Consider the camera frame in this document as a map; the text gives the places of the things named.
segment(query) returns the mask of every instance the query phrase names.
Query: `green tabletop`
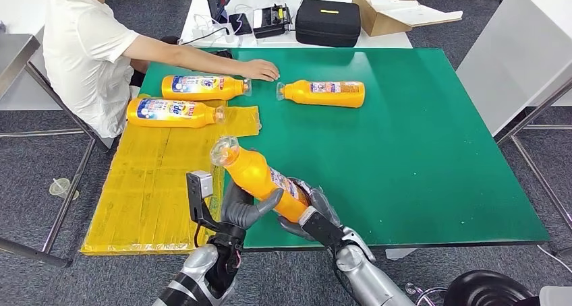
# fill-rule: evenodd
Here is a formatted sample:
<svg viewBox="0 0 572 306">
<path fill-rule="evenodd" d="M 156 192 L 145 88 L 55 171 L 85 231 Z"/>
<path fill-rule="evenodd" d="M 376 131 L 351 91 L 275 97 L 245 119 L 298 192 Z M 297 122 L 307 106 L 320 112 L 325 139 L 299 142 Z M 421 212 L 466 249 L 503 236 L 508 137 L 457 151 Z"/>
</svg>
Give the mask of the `green tabletop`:
<svg viewBox="0 0 572 306">
<path fill-rule="evenodd" d="M 536 243 L 548 234 L 491 138 L 453 68 L 438 49 L 234 49 L 266 59 L 280 81 L 361 81 L 360 109 L 277 101 L 276 83 L 253 82 L 260 135 L 239 139 L 284 175 L 321 186 L 344 225 L 369 245 L 423 247 Z M 160 96 L 152 64 L 142 92 Z M 270 213 L 247 248 L 311 247 Z"/>
</svg>

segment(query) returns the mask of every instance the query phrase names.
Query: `man's right hand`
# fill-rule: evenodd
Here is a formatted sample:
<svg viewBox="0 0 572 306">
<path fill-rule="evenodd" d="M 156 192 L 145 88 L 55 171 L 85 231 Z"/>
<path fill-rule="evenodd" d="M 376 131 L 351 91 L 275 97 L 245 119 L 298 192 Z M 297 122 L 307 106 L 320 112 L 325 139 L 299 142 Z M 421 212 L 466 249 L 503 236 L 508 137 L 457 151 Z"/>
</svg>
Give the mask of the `man's right hand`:
<svg viewBox="0 0 572 306">
<path fill-rule="evenodd" d="M 240 65 L 240 75 L 245 78 L 273 82 L 280 77 L 278 68 L 276 68 L 273 63 L 266 60 L 256 59 L 251 61 L 242 61 Z"/>
</svg>

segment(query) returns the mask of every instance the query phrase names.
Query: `orange bottle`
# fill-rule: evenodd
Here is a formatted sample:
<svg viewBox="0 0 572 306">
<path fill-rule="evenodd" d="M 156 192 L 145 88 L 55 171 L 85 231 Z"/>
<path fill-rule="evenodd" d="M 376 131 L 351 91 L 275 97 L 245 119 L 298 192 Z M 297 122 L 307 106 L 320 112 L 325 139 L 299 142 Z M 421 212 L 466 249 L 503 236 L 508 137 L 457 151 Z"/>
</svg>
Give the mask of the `orange bottle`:
<svg viewBox="0 0 572 306">
<path fill-rule="evenodd" d="M 161 83 L 166 99 L 229 100 L 238 95 L 250 96 L 251 91 L 250 79 L 237 80 L 223 75 L 168 75 Z"/>
<path fill-rule="evenodd" d="M 265 200 L 277 188 L 284 189 L 274 210 L 290 222 L 297 222 L 308 207 L 308 197 L 296 184 L 270 168 L 260 153 L 241 148 L 236 137 L 221 137 L 210 151 L 210 161 L 225 167 L 234 182 L 258 200 Z"/>
<path fill-rule="evenodd" d="M 225 108 L 201 102 L 135 98 L 127 106 L 129 123 L 149 127 L 203 127 L 225 119 Z"/>
<path fill-rule="evenodd" d="M 366 97 L 362 82 L 308 82 L 298 80 L 292 84 L 278 83 L 278 100 L 284 98 L 298 104 L 361 107 Z"/>
</svg>

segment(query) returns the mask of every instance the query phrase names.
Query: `floor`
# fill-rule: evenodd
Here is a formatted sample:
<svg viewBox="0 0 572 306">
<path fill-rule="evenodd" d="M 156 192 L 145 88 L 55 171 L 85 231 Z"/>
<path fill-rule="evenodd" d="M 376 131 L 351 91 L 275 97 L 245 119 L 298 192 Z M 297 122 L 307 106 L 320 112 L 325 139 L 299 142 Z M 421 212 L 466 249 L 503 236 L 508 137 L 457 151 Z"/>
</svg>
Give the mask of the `floor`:
<svg viewBox="0 0 572 306">
<path fill-rule="evenodd" d="M 416 28 L 415 47 L 443 48 L 453 67 L 498 6 L 497 0 L 419 0 L 443 11 L 464 11 L 452 24 Z M 118 20 L 143 34 L 178 35 L 190 0 L 108 0 Z M 569 108 L 551 109 L 543 121 L 572 123 Z M 0 112 L 0 132 L 73 126 L 61 112 Z M 520 136 L 556 194 L 572 210 L 572 134 L 524 131 Z M 41 248 L 59 206 L 48 194 L 52 177 L 70 177 L 88 143 L 84 135 L 0 140 L 0 236 Z M 572 233 L 512 144 L 505 158 L 548 229 L 553 249 L 572 246 Z M 94 151 L 56 241 L 56 254 L 73 255 L 65 270 L 0 253 L 0 305 L 150 305 L 180 269 L 184 255 L 87 257 L 77 252 L 101 193 L 113 152 Z M 374 251 L 381 269 L 401 287 L 447 286 L 474 269 L 502 272 L 537 293 L 545 285 L 572 285 L 572 274 L 534 246 L 419 249 L 402 260 Z M 572 257 L 565 260 L 572 264 Z M 323 251 L 247 253 L 238 290 L 228 305 L 354 305 L 328 269 Z"/>
</svg>

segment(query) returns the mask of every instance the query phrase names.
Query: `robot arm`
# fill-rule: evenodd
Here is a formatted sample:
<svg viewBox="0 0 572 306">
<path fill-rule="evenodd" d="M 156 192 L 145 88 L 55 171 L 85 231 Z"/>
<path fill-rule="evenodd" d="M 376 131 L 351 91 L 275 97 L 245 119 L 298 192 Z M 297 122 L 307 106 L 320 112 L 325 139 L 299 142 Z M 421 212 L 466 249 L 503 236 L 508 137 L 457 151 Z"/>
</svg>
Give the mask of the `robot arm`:
<svg viewBox="0 0 572 306">
<path fill-rule="evenodd" d="M 232 295 L 234 277 L 225 290 L 216 290 L 207 279 L 219 258 L 213 244 L 198 247 L 185 260 L 179 274 L 169 283 L 153 306 L 218 306 Z"/>
<path fill-rule="evenodd" d="M 336 277 L 344 285 L 338 271 L 344 274 L 353 291 L 347 292 L 361 306 L 415 305 L 385 272 L 373 265 L 373 253 L 353 229 L 334 225 L 312 206 L 306 209 L 298 223 L 331 251 L 335 259 Z"/>
<path fill-rule="evenodd" d="M 210 173 L 188 173 L 187 188 L 191 219 L 215 234 L 201 247 L 195 241 L 197 248 L 153 306 L 223 305 L 234 291 L 246 230 L 276 207 L 283 194 L 277 189 L 268 199 L 253 205 L 251 195 L 230 183 L 223 198 L 221 221 L 216 222 L 204 202 L 212 195 Z"/>
</svg>

